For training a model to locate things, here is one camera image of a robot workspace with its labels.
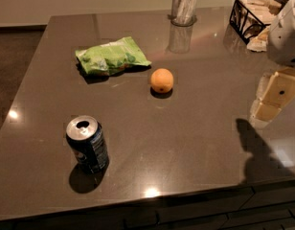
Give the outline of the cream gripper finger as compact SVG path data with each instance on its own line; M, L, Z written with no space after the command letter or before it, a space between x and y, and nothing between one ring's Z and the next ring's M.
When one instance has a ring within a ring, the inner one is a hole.
M262 102L255 103L253 107L253 116L265 122L273 120L280 112L278 107Z

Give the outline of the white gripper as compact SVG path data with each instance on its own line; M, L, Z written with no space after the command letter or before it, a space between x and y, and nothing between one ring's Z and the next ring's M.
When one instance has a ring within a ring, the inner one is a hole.
M295 67L295 0L289 0L271 23L267 55L280 65ZM276 71L266 86L264 104L283 108L295 98L295 68Z

